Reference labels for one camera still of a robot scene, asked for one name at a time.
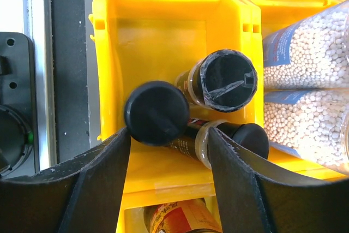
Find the jar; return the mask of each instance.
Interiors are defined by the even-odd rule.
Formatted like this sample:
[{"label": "jar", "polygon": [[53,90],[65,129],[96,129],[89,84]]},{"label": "jar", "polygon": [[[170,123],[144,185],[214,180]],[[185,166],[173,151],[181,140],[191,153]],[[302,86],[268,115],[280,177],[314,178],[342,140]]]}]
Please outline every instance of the jar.
[{"label": "jar", "polygon": [[233,112],[252,100],[257,91],[257,71],[241,52],[222,49],[180,74],[175,86],[191,105]]},{"label": "jar", "polygon": [[349,96],[335,90],[276,91],[264,96],[270,145],[349,174]]},{"label": "jar", "polygon": [[349,1],[263,40],[264,87],[349,87]]},{"label": "jar", "polygon": [[173,140],[169,146],[201,161],[205,167],[211,169],[208,151],[209,128],[221,130],[237,144],[263,158],[268,158],[268,136],[264,129],[255,123],[234,124],[226,120],[209,121],[191,118],[184,134]]},{"label": "jar", "polygon": [[204,199],[192,199],[144,209],[149,233],[222,233]]}]

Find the yellow storage container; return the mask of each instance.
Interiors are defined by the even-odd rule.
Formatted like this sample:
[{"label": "yellow storage container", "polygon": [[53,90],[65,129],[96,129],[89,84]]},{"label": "yellow storage container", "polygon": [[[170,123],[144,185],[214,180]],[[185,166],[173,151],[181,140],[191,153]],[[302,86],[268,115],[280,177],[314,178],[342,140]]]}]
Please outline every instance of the yellow storage container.
[{"label": "yellow storage container", "polygon": [[[123,107],[134,88],[152,80],[174,83],[178,74],[218,49],[235,49],[252,60],[258,72],[258,91],[237,112],[195,109],[191,115],[262,126],[262,34],[336,3],[338,0],[93,0],[89,19],[98,62],[100,139],[125,126]],[[301,174],[341,177],[276,150],[269,159]],[[214,194],[212,172],[200,162],[133,140],[117,232],[143,232],[140,207]],[[218,217],[214,199],[210,209]]]}]

